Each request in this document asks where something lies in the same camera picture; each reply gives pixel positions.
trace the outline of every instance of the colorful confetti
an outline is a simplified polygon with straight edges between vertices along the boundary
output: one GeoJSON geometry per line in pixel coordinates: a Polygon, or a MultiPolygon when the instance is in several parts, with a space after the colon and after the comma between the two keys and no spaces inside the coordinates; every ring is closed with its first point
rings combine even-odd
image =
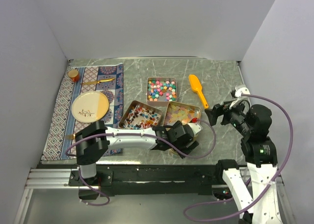
{"type": "Polygon", "coordinates": [[[127,129],[146,129],[157,126],[161,115],[146,109],[140,105],[133,107],[129,111],[127,119],[123,122],[123,128],[127,129]]]}

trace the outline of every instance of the colorful beads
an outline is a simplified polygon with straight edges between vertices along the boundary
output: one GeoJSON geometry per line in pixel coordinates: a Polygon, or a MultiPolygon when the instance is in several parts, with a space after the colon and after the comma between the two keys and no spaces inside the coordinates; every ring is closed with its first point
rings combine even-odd
{"type": "Polygon", "coordinates": [[[147,100],[149,101],[171,101],[176,100],[175,81],[166,78],[150,78],[147,81],[147,100]]]}

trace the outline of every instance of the white wall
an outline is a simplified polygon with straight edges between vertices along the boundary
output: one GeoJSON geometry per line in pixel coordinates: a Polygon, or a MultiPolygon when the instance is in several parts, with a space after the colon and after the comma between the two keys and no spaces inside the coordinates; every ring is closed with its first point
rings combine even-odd
{"type": "Polygon", "coordinates": [[[40,160],[66,58],[34,0],[0,0],[0,222],[40,160]]]}
{"type": "Polygon", "coordinates": [[[242,60],[274,0],[36,0],[68,59],[242,60]]]}
{"type": "MultiPolygon", "coordinates": [[[[294,148],[283,179],[297,223],[313,223],[314,0],[276,0],[241,63],[252,94],[282,104],[294,125],[294,148]]],[[[288,124],[273,109],[271,138],[280,161],[288,147],[288,124]]]]}

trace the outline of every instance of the cream plate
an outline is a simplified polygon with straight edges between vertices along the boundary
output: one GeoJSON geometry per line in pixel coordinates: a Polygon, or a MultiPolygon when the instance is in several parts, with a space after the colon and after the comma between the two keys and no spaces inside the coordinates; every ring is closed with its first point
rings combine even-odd
{"type": "Polygon", "coordinates": [[[72,104],[73,117],[80,122],[95,122],[109,109],[107,97],[99,91],[89,91],[79,95],[72,104]]]}

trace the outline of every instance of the patterned placemat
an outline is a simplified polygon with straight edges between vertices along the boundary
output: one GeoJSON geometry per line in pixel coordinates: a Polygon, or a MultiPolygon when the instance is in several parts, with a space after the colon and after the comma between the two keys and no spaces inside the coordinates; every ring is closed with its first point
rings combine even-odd
{"type": "MultiPolygon", "coordinates": [[[[74,141],[65,140],[65,135],[77,133],[89,125],[89,123],[76,121],[71,113],[72,103],[82,93],[95,90],[105,94],[109,101],[109,110],[101,120],[107,126],[118,127],[123,114],[123,68],[123,64],[120,63],[118,65],[73,67],[66,71],[55,102],[52,122],[42,155],[43,161],[70,159],[65,155],[65,150],[74,141]],[[68,77],[68,72],[72,69],[77,69],[80,74],[80,80],[76,83],[68,77]],[[81,85],[81,83],[108,78],[115,79],[100,84],[81,85]]],[[[104,156],[121,152],[121,149],[111,150],[104,156]]]]}

